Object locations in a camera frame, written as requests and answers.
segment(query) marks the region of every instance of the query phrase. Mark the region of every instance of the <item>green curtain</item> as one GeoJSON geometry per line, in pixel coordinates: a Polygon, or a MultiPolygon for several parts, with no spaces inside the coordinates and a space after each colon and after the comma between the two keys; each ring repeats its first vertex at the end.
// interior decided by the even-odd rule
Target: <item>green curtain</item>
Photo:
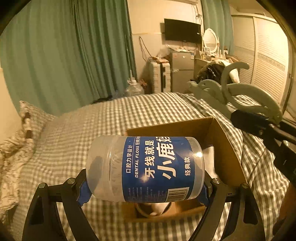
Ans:
{"type": "Polygon", "coordinates": [[[60,115],[120,94],[135,74],[126,0],[31,0],[0,35],[15,107],[60,115]]]}
{"type": "Polygon", "coordinates": [[[220,49],[224,46],[233,54],[233,27],[228,0],[202,0],[205,30],[211,28],[219,37],[220,49]]]}

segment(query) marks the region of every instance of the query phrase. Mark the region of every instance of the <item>air conditioner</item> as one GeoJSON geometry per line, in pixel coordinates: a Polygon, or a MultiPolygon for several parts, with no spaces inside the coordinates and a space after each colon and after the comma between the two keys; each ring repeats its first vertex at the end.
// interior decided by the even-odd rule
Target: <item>air conditioner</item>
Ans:
{"type": "Polygon", "coordinates": [[[198,4],[200,0],[171,0],[171,1],[176,1],[176,2],[183,2],[183,3],[188,3],[188,4],[198,4]]]}

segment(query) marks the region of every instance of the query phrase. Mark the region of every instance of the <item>plastic bottle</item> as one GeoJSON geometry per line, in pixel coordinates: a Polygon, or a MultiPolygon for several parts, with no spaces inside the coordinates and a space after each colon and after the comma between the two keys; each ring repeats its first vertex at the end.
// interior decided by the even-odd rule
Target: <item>plastic bottle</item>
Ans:
{"type": "Polygon", "coordinates": [[[99,136],[86,163],[90,191],[112,202],[193,199],[204,175],[202,150],[193,137],[99,136]]]}
{"type": "Polygon", "coordinates": [[[144,94],[143,87],[136,81],[131,71],[130,73],[131,73],[130,74],[131,77],[128,80],[129,86],[125,90],[125,96],[129,97],[129,96],[144,94]]]}

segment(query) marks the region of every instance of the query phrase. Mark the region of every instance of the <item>cardboard flap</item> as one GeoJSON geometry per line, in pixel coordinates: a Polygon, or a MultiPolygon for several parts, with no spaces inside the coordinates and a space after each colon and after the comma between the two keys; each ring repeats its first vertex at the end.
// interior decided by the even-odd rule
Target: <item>cardboard flap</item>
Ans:
{"type": "Polygon", "coordinates": [[[239,186],[246,182],[232,145],[216,119],[211,123],[204,144],[214,146],[215,171],[225,184],[239,186]]]}
{"type": "Polygon", "coordinates": [[[171,137],[194,137],[199,143],[203,143],[209,127],[213,121],[212,117],[173,122],[157,126],[146,126],[128,129],[128,136],[171,136],[171,137]]]}

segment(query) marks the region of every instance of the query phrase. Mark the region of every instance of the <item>round mirror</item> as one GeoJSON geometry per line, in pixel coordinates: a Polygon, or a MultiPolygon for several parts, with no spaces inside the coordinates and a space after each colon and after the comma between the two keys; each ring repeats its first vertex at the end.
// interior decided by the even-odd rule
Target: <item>round mirror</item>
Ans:
{"type": "Polygon", "coordinates": [[[204,46],[206,48],[210,48],[211,53],[214,53],[217,51],[217,43],[218,43],[217,36],[211,28],[208,28],[205,31],[203,41],[204,41],[204,46]]]}

